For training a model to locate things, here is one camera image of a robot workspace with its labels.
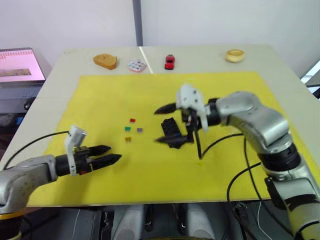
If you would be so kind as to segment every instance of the computer screen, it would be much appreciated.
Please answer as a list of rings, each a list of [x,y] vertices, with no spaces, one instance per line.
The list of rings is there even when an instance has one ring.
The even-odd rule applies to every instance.
[[[32,48],[0,49],[0,83],[44,80]]]

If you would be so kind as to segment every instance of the table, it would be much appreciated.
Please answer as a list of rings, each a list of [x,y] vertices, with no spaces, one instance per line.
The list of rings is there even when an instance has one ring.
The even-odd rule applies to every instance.
[[[245,51],[243,62],[233,64],[224,60],[225,52],[233,48]],[[92,58],[101,53],[117,56],[118,67],[110,71],[95,65]],[[39,136],[55,132],[67,103],[77,87],[79,76],[167,73],[164,69],[164,60],[168,54],[173,54],[176,58],[172,73],[258,72],[286,111],[317,163],[320,163],[317,139],[320,135],[319,101],[310,94],[270,46],[145,46],[78,48],[64,51],[12,139],[0,162],[0,168],[3,168],[4,162],[21,146]],[[142,73],[128,70],[129,61],[134,58],[144,59],[144,56],[149,64],[147,69]],[[12,164],[42,155],[49,141],[44,139],[33,144],[20,153]]]

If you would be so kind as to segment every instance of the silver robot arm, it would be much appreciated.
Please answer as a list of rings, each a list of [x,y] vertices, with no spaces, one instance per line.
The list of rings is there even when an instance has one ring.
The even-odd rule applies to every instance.
[[[20,239],[19,232],[29,196],[39,186],[58,177],[86,174],[116,163],[120,154],[103,155],[111,147],[80,146],[86,132],[73,126],[65,140],[66,153],[30,158],[0,171],[0,239]]]
[[[308,165],[301,156],[289,131],[288,121],[277,111],[262,105],[250,92],[239,91],[204,103],[202,94],[184,84],[176,103],[159,108],[155,114],[180,109],[186,126],[196,114],[197,128],[234,126],[248,140],[261,160],[268,177],[265,183],[273,203],[286,209],[295,239],[320,239],[320,192]],[[172,138],[163,137],[172,143]]]

